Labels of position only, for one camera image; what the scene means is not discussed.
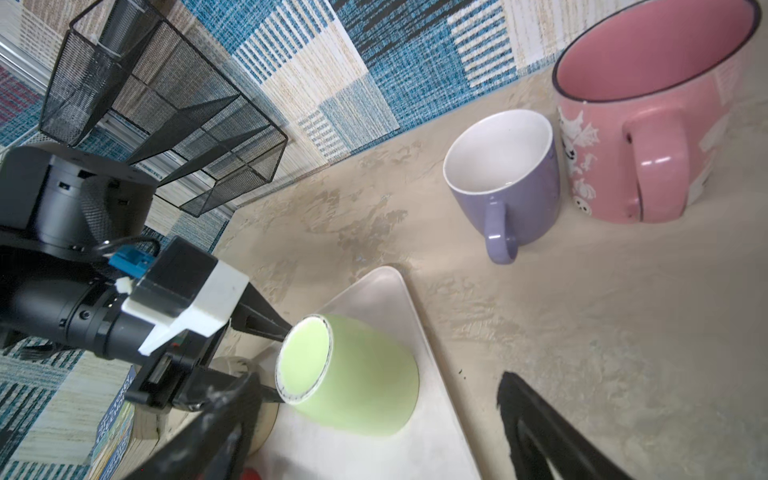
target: wire mesh basket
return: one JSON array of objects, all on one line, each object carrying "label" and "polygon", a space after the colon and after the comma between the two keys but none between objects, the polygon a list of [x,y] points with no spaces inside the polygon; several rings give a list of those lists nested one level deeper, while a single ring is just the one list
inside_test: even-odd
[{"label": "wire mesh basket", "polygon": [[74,147],[108,111],[144,138],[129,164],[165,151],[182,159],[161,187],[204,175],[202,194],[164,197],[195,217],[271,182],[288,141],[146,0],[98,0],[70,23],[40,130]]}]

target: green cup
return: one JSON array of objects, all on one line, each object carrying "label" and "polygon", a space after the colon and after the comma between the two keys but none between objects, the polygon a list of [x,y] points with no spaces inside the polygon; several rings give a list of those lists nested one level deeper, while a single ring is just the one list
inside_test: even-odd
[{"label": "green cup", "polygon": [[359,320],[310,315],[283,341],[275,368],[285,403],[320,425],[391,435],[419,396],[413,355]]}]

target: black cable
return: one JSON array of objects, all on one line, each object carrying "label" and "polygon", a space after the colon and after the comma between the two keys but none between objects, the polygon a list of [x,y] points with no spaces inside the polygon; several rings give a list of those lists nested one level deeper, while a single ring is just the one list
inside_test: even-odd
[{"label": "black cable", "polygon": [[98,247],[94,247],[94,252],[99,255],[106,253],[112,253],[112,250],[116,250],[123,245],[133,245],[134,243],[152,243],[154,251],[150,252],[153,257],[156,257],[160,253],[160,241],[155,237],[148,235],[134,235],[133,237],[122,237],[115,240],[106,240]]}]

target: blue connector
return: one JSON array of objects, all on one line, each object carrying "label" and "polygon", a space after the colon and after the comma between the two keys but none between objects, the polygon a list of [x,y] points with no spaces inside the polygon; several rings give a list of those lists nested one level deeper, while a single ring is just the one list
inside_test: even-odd
[{"label": "blue connector", "polygon": [[118,251],[109,259],[110,265],[133,278],[141,278],[152,262],[154,262],[153,256],[132,245],[123,245],[118,248]]}]

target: mug handle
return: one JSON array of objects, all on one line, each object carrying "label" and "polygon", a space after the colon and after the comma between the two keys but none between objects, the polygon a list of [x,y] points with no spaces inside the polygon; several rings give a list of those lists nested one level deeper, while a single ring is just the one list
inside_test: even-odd
[{"label": "mug handle", "polygon": [[624,125],[624,133],[632,143],[642,221],[679,218],[687,203],[690,172],[682,115],[666,109],[642,114]]},{"label": "mug handle", "polygon": [[506,265],[518,255],[518,241],[507,221],[507,206],[490,199],[485,205],[485,249],[493,263]]}]

